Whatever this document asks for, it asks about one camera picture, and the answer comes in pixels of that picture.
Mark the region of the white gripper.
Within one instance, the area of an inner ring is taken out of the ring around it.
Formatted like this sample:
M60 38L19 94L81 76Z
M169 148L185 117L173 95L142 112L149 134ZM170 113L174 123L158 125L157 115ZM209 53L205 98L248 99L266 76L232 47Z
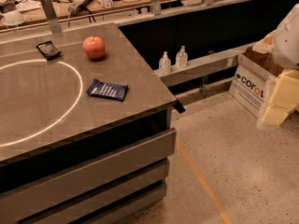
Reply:
M296 4L278 25L273 37L274 62L284 68L277 77L270 75L264 86L264 100L257 127L280 126L299 106L299 4Z

